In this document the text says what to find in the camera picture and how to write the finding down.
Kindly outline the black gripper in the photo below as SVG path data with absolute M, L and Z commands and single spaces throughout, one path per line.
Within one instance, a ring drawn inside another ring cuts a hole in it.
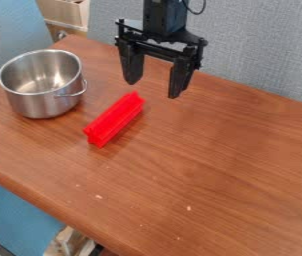
M 142 20 L 117 20 L 123 77 L 134 85 L 144 76 L 145 54 L 174 61 L 170 70 L 169 97 L 176 99 L 188 89 L 196 69 L 204 59 L 208 41 L 186 29 L 188 13 L 201 15 L 206 9 L 194 11 L 190 0 L 144 0 Z

